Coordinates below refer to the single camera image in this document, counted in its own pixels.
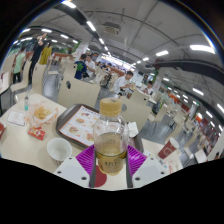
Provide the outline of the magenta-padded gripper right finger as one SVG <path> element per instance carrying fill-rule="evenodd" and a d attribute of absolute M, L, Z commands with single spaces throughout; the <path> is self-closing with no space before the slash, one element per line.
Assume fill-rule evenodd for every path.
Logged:
<path fill-rule="evenodd" d="M 140 188 L 167 175 L 167 162 L 154 154 L 143 154 L 129 146 L 126 156 L 126 182 L 128 188 Z"/>

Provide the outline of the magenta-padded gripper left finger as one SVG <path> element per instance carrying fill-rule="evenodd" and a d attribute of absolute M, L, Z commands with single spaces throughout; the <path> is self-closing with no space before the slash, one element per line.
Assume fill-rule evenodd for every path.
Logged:
<path fill-rule="evenodd" d="M 66 158 L 54 174 L 81 187 L 93 188 L 96 180 L 94 146 L 84 149 L 76 157 Z"/>

